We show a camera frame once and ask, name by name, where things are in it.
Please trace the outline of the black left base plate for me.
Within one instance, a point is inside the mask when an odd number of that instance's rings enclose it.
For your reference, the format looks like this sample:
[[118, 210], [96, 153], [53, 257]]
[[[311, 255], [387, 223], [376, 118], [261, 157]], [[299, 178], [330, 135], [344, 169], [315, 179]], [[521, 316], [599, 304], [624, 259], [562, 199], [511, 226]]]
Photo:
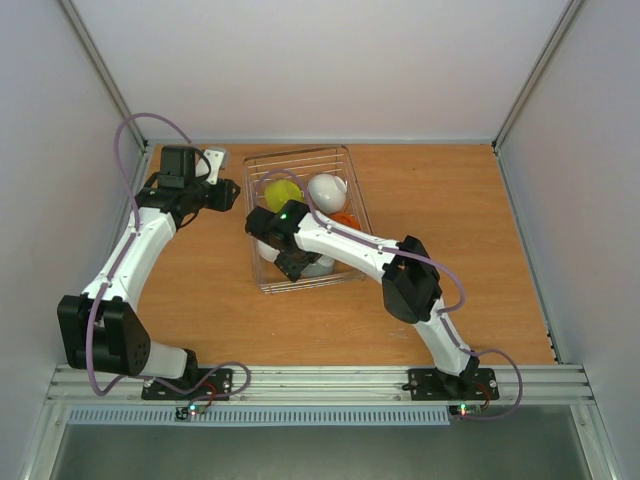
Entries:
[[148, 386], [144, 386], [141, 398], [146, 401], [187, 401], [198, 397], [210, 398], [216, 393], [215, 399], [227, 401], [231, 388], [235, 386], [234, 373], [231, 368], [221, 368], [207, 376], [204, 382], [195, 388], [209, 372], [209, 369], [199, 368], [192, 380], [155, 379]]

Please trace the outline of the white ceramic bowl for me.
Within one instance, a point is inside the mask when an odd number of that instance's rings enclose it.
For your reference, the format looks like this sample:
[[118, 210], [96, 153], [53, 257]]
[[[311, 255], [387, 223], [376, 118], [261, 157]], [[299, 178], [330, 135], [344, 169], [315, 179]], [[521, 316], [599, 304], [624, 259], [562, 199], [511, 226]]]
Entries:
[[315, 205], [326, 214], [337, 213], [346, 205], [347, 184], [338, 176], [315, 175], [308, 182], [308, 191]]

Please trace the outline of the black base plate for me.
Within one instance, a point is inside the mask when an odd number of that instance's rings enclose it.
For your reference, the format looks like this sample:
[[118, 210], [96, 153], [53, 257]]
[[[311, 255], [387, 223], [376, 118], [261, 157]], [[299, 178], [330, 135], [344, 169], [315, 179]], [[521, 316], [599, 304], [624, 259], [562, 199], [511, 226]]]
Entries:
[[207, 376], [204, 382], [195, 388], [209, 372], [209, 369], [199, 368], [192, 380], [155, 379], [148, 386], [144, 386], [141, 398], [146, 401], [187, 401], [198, 397], [210, 398], [216, 393], [215, 399], [227, 401], [231, 388], [235, 386], [234, 373], [231, 368], [221, 368]]
[[408, 370], [408, 382], [402, 386], [414, 401], [498, 400], [500, 398], [493, 369], [480, 368], [472, 379], [446, 375], [435, 368]]

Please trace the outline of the right small circuit board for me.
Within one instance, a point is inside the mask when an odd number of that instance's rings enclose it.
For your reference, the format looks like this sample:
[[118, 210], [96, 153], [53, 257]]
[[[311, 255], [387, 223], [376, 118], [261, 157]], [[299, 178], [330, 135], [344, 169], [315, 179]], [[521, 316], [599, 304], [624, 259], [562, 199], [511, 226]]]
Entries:
[[449, 407], [449, 413], [454, 417], [466, 417], [479, 415], [483, 412], [484, 407], [482, 405], [462, 403], [458, 405], [452, 405]]

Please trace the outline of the left small circuit board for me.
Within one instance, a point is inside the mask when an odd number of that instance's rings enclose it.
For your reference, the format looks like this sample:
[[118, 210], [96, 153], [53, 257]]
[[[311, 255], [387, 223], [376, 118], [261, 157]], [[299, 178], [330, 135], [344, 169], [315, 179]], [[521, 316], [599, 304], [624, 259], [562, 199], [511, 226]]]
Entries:
[[190, 421], [198, 416], [204, 415], [208, 408], [204, 405], [190, 405], [186, 407], [176, 407], [174, 419], [176, 421]]

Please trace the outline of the aluminium front rail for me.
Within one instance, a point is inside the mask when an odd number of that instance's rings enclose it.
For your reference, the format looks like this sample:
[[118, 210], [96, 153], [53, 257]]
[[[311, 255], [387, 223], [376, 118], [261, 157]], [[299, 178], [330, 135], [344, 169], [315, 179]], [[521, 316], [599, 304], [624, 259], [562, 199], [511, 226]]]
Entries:
[[[226, 403], [231, 405], [407, 405], [411, 395], [402, 386], [412, 366], [252, 366], [248, 387]], [[580, 365], [524, 365], [518, 371], [491, 365], [500, 393], [494, 406], [517, 399], [529, 405], [593, 405], [595, 396]], [[67, 404], [141, 404], [149, 381], [125, 379], [103, 397], [94, 394], [84, 372], [58, 366], [45, 399]], [[427, 401], [446, 405], [454, 401]]]

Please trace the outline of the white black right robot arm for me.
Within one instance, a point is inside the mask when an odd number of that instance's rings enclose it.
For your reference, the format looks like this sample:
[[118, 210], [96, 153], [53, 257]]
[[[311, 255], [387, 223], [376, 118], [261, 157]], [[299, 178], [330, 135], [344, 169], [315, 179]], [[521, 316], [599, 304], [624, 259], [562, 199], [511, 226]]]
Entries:
[[445, 305], [440, 275], [450, 272], [428, 256], [420, 240], [378, 238], [334, 222], [295, 200], [287, 201], [278, 212], [254, 207], [246, 218], [245, 232], [277, 252], [274, 264], [292, 282], [323, 257], [375, 280], [381, 285], [386, 311], [412, 325], [429, 349], [437, 388], [454, 399], [475, 387], [479, 359], [449, 319], [464, 304], [465, 295], [460, 292], [457, 304]]

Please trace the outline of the small circuit board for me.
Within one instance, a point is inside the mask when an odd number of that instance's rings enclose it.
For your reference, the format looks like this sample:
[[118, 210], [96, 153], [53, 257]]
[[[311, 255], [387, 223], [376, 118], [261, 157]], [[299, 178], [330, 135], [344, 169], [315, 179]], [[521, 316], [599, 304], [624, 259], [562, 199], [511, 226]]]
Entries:
[[176, 407], [174, 419], [176, 421], [190, 421], [198, 416], [204, 415], [208, 408], [204, 405], [190, 405], [186, 407]]
[[479, 415], [483, 412], [484, 407], [482, 405], [462, 403], [458, 405], [452, 405], [449, 407], [449, 413], [454, 417], [466, 417]]

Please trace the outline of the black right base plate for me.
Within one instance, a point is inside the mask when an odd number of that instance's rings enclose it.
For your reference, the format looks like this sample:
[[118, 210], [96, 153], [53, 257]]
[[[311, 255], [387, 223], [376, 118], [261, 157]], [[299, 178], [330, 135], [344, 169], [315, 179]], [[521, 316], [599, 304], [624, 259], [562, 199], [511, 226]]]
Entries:
[[493, 369], [480, 368], [472, 379], [446, 375], [435, 368], [408, 370], [408, 382], [402, 386], [414, 401], [498, 400], [500, 398]]

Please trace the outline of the green white bowl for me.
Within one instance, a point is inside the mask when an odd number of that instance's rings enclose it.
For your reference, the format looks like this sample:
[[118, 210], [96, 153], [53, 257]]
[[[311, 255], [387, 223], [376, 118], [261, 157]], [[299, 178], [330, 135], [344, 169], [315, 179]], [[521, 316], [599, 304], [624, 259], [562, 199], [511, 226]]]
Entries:
[[302, 190], [293, 182], [278, 179], [267, 184], [264, 197], [268, 208], [273, 212], [280, 211], [289, 200], [304, 201]]

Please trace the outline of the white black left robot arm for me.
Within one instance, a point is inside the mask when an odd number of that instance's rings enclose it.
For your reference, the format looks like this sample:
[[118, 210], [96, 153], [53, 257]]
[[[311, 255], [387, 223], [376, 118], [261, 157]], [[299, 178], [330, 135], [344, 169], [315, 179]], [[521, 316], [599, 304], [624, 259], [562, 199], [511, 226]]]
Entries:
[[126, 377], [166, 378], [179, 398], [195, 395], [200, 371], [192, 353], [151, 339], [137, 309], [161, 252], [203, 209], [232, 208], [239, 186], [220, 176], [230, 160], [223, 148], [167, 145], [160, 168], [135, 195], [135, 210], [106, 264], [79, 295], [57, 307], [70, 367]]

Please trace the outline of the grey speckled bowl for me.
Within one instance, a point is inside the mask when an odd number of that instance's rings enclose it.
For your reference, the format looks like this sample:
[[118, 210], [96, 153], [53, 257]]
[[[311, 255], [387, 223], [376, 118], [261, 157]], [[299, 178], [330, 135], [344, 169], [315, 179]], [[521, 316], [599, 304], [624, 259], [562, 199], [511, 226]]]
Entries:
[[327, 256], [319, 257], [314, 263], [308, 264], [301, 272], [305, 278], [316, 278], [331, 275], [334, 271], [335, 260]]

